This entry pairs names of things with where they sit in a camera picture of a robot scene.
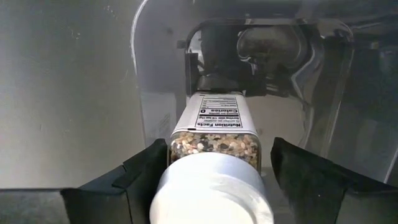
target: white plastic lid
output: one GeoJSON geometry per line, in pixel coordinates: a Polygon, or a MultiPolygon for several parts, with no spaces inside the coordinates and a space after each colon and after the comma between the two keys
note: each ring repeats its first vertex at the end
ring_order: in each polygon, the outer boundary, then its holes
{"type": "Polygon", "coordinates": [[[184,157],[163,174],[150,208],[150,222],[273,223],[264,185],[258,179],[254,168],[233,156],[204,152],[184,157]]]}

